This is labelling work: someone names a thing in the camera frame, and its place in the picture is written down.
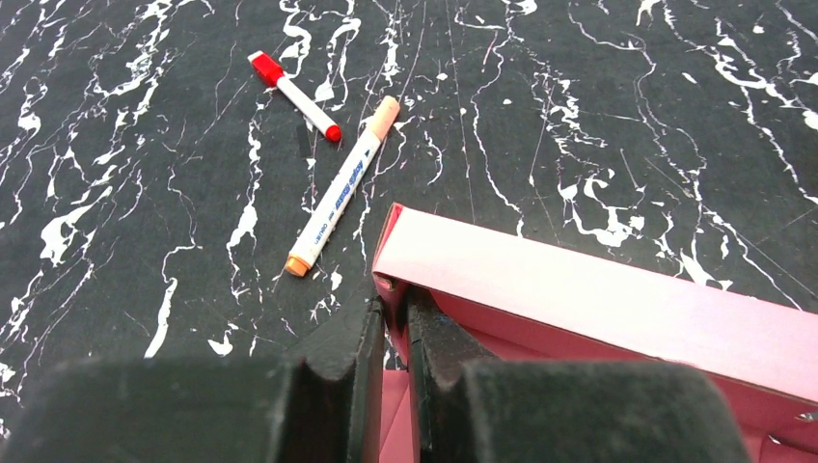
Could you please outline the pink cardboard box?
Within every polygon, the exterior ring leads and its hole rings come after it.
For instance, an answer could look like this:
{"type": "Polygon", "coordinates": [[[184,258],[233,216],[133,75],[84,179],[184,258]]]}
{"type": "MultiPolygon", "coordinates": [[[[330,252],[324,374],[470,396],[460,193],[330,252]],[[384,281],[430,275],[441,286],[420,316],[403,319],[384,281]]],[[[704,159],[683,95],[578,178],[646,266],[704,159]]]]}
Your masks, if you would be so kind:
{"type": "Polygon", "coordinates": [[[757,462],[817,458],[817,317],[402,204],[372,265],[402,360],[402,302],[426,289],[506,359],[670,361],[725,394],[757,462]]]}

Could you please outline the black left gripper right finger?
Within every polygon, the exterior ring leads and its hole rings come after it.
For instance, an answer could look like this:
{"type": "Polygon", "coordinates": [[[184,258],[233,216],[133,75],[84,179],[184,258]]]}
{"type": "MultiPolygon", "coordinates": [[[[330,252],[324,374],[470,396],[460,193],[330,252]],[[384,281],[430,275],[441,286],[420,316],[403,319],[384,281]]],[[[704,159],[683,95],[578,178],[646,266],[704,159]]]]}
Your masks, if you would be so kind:
{"type": "Polygon", "coordinates": [[[422,462],[746,462],[721,393],[652,361],[507,361],[406,296],[413,438],[422,462]]]}

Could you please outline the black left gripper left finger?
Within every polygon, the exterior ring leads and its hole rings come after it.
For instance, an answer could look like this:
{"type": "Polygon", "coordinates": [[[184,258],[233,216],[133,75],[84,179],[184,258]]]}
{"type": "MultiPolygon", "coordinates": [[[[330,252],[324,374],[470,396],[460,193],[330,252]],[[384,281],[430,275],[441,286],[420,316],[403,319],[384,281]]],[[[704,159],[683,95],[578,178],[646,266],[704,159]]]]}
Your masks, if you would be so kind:
{"type": "Polygon", "coordinates": [[[343,307],[288,352],[86,361],[35,391],[5,462],[374,462],[383,306],[343,307]]]}

